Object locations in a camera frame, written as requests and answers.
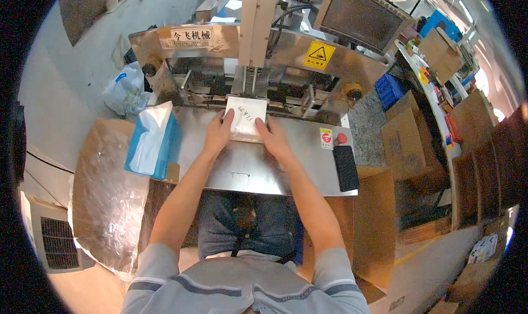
red emergency stop button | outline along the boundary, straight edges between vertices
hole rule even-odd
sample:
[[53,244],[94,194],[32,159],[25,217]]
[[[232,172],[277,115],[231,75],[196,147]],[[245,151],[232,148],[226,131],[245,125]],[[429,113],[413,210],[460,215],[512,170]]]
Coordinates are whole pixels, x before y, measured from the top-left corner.
[[348,139],[347,139],[347,136],[345,134],[339,133],[337,135],[337,143],[338,144],[340,144],[340,145],[341,144],[346,144],[347,141],[348,141]]

person's hand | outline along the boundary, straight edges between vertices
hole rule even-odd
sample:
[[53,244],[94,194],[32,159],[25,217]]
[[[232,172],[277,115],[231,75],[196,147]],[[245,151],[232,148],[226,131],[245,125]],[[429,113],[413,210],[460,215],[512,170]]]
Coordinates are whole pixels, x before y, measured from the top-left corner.
[[205,136],[205,145],[203,146],[203,151],[215,158],[229,142],[230,128],[234,118],[234,110],[229,109],[222,123],[221,119],[224,112],[225,110],[218,112],[209,123],[207,135]]
[[260,118],[255,119],[255,127],[262,137],[266,149],[275,156],[279,163],[283,164],[283,162],[293,157],[288,139],[282,127],[270,115],[267,115],[266,118],[268,120],[267,127]]

yellow floor line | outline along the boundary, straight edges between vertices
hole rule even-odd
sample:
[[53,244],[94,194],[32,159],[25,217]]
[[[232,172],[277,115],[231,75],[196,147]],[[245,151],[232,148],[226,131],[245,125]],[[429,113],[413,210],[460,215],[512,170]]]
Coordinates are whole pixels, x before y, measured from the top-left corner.
[[422,252],[423,250],[425,250],[429,245],[435,243],[438,239],[439,239],[439,236],[437,236],[437,237],[431,239],[429,242],[427,242],[426,244],[420,246],[419,248],[417,248],[416,250],[412,251],[411,253],[409,253],[409,254],[407,254],[407,255],[404,255],[403,257],[394,260],[394,266],[396,266],[396,265],[400,265],[400,264],[403,263],[404,261],[407,261],[407,260],[411,259],[412,257],[414,257],[415,255],[417,255],[418,253],[420,253],[420,252]]

person's arm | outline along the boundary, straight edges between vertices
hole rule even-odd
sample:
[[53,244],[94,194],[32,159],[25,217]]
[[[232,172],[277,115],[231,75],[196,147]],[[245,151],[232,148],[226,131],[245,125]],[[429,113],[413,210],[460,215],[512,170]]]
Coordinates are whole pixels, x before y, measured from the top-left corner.
[[162,243],[176,254],[193,222],[213,163],[229,141],[229,129],[233,123],[234,111],[230,109],[221,123],[223,110],[211,121],[203,151],[189,167],[180,183],[163,203],[152,228],[149,244]]
[[304,167],[295,157],[288,140],[272,117],[267,116],[268,127],[257,118],[255,126],[266,149],[275,156],[290,178],[291,192],[300,219],[312,239],[315,258],[326,249],[345,248],[341,229],[330,205],[321,196],[308,177]]

gray t-shirt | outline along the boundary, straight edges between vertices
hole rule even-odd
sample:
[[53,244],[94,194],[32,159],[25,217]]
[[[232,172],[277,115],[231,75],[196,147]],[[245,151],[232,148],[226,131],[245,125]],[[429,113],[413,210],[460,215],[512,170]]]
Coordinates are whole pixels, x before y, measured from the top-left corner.
[[202,260],[183,273],[164,244],[150,244],[125,297],[122,313],[370,313],[341,248],[321,253],[313,284],[255,256]]

